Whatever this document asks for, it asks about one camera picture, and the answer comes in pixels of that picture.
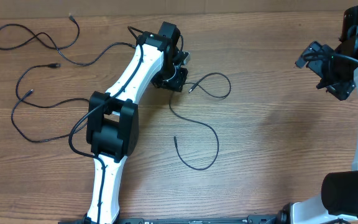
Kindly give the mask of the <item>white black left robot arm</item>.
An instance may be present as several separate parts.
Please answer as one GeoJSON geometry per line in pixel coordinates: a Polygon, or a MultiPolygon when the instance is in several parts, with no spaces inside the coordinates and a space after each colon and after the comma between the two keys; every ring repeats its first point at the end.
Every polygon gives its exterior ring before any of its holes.
{"type": "Polygon", "coordinates": [[[121,77],[106,92],[91,95],[86,141],[94,155],[95,177],[84,223],[117,221],[124,164],[139,138],[139,101],[148,84],[181,91],[186,81],[189,54],[177,46],[180,38],[180,30],[169,22],[163,22],[156,34],[142,31],[121,77]]]}

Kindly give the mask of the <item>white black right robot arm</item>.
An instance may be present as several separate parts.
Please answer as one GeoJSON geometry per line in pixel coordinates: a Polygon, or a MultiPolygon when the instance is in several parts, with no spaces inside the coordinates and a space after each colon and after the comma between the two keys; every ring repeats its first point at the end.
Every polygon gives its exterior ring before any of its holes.
{"type": "MultiPolygon", "coordinates": [[[[335,49],[312,42],[295,62],[317,76],[317,88],[343,101],[358,90],[358,25],[342,30],[335,49]]],[[[267,223],[349,223],[358,220],[358,130],[350,171],[328,173],[318,195],[302,202],[289,203],[267,223]]]]}

